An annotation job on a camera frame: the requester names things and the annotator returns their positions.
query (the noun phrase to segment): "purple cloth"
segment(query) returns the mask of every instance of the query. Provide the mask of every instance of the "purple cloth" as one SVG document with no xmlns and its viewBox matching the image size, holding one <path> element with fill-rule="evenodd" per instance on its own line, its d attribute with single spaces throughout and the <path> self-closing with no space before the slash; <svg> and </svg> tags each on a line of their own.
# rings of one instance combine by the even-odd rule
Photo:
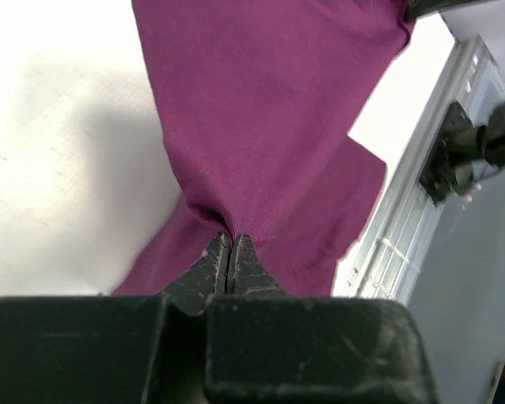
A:
<svg viewBox="0 0 505 404">
<path fill-rule="evenodd" d="M 291 294 L 329 295 L 385 176 L 347 133 L 409 41 L 407 1 L 133 2 L 183 197 L 115 294 L 157 292 L 226 231 Z"/>
</svg>

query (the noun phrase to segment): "folded cloth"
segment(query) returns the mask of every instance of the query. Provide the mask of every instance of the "folded cloth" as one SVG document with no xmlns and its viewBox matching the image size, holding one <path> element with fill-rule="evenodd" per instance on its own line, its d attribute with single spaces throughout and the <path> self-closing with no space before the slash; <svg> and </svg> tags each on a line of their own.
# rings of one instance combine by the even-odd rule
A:
<svg viewBox="0 0 505 404">
<path fill-rule="evenodd" d="M 183 197 L 115 294 L 155 293 L 218 231 L 293 295 L 329 295 L 385 164 L 348 130 L 407 45 L 408 0 L 134 0 Z"/>
</svg>

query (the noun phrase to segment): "maroon fabric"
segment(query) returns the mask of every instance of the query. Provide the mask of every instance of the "maroon fabric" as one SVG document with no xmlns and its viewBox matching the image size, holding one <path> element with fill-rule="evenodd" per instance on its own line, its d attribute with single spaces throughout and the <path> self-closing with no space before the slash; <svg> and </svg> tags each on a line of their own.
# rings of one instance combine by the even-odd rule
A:
<svg viewBox="0 0 505 404">
<path fill-rule="evenodd" d="M 115 293 L 160 290 L 227 231 L 291 294 L 328 295 L 384 180 L 347 133 L 409 41 L 406 3 L 135 0 L 183 197 Z"/>
</svg>

